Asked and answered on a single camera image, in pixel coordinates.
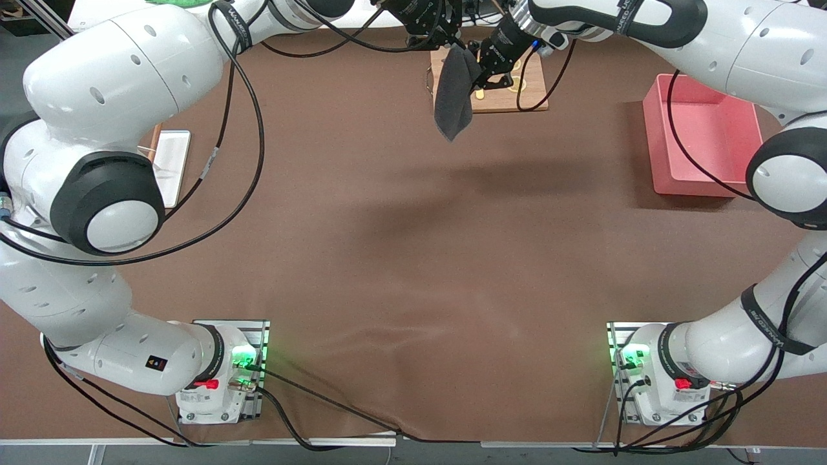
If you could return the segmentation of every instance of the green cloth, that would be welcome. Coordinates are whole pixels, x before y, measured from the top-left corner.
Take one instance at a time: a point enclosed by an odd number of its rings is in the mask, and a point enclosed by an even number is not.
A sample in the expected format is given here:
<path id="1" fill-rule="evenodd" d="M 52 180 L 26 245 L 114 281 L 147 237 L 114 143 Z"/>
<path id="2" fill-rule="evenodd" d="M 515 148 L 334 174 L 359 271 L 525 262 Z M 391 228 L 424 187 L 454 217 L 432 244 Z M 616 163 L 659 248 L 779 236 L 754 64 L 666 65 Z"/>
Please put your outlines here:
<path id="1" fill-rule="evenodd" d="M 146 0 L 147 3 L 154 3 L 156 5 L 175 5 L 176 7 L 192 8 L 206 5 L 213 0 Z"/>

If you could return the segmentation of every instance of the black square sticker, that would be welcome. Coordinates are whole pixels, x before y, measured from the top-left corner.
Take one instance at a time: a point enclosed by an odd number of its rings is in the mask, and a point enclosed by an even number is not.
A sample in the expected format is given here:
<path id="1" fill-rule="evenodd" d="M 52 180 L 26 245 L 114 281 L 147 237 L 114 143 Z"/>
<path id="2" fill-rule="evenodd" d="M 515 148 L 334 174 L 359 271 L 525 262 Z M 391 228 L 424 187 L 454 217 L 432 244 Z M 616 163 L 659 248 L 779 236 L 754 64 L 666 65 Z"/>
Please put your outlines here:
<path id="1" fill-rule="evenodd" d="M 150 357 L 146 359 L 146 367 L 162 372 L 164 368 L 166 368 L 166 359 L 150 355 Z"/>

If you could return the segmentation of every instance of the brown table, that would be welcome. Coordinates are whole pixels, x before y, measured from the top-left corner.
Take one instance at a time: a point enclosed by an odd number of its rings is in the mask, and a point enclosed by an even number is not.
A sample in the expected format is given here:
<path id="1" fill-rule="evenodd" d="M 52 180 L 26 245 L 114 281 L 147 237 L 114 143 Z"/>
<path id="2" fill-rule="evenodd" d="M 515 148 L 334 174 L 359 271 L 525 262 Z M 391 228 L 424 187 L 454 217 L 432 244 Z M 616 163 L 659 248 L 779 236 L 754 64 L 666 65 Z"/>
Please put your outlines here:
<path id="1" fill-rule="evenodd" d="M 548 80 L 562 58 L 544 64 Z M 241 62 L 267 127 L 261 184 L 215 237 L 123 267 L 134 307 L 183 321 L 270 319 L 270 367 L 422 438 L 590 442 L 611 378 L 606 321 L 703 317 L 802 235 L 740 199 L 653 193 L 640 102 L 672 68 L 632 41 L 580 44 L 549 111 L 477 115 L 453 144 L 433 125 L 427 53 L 347 46 L 288 60 L 256 47 Z M 147 251 L 214 225 L 246 189 L 256 125 L 237 85 L 210 176 Z M 223 88 L 165 123 L 193 131 L 185 186 L 215 142 Z M 763 113 L 762 123 L 777 130 Z M 0 436 L 136 437 L 50 372 L 36 330 L 7 309 L 0 337 Z M 827 446 L 824 380 L 779 381 L 724 442 Z M 305 435 L 376 431 L 269 386 Z M 160 397 L 113 390 L 169 418 Z M 269 406 L 253 422 L 189 432 L 286 437 Z"/>

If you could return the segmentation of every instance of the red button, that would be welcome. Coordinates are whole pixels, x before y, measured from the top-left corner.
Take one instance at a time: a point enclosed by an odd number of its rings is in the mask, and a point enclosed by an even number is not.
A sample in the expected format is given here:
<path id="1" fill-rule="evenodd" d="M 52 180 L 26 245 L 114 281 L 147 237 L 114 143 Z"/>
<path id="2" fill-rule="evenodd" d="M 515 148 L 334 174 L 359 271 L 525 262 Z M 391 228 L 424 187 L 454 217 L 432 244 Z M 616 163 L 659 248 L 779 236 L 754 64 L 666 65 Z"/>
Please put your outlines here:
<path id="1" fill-rule="evenodd" d="M 207 389 L 218 389 L 218 380 L 196 381 L 193 384 L 196 386 L 204 386 Z"/>
<path id="2" fill-rule="evenodd" d="M 692 382 L 684 378 L 678 378 L 675 380 L 675 387 L 678 389 L 689 389 L 692 387 Z"/>

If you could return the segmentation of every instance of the gray floor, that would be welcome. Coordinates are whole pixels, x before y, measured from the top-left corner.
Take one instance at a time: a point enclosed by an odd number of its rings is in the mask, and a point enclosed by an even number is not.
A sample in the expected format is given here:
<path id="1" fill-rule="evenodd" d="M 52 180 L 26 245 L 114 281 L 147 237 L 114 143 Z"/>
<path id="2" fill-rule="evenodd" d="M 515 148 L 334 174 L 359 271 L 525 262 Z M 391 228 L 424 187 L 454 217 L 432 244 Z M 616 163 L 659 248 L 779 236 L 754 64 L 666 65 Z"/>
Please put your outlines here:
<path id="1" fill-rule="evenodd" d="M 11 115 L 29 110 L 21 79 L 23 70 L 37 56 L 57 43 L 51 36 L 18 38 L 0 29 L 0 126 Z M 577 453 L 570 449 L 507 448 L 486 449 L 474 444 L 421 444 L 399 441 L 392 450 L 390 463 L 445 464 L 577 464 L 614 463 L 617 465 L 704 465 L 738 463 L 724 450 L 706 449 L 694 453 L 653 458 L 624 455 Z M 737 451 L 743 457 L 743 451 Z M 82 465 L 87 463 L 89 446 L 0 446 L 2 465 Z M 165 446 L 109 446 L 103 456 L 105 465 L 212 465 L 243 463 L 243 465 L 336 464 L 382 465 L 388 457 L 386 448 L 348 448 L 329 453 L 309 453 L 296 446 L 222 446 L 210 449 L 183 450 Z M 762 463 L 771 465 L 805 465 L 827 463 L 827 450 L 764 449 Z"/>

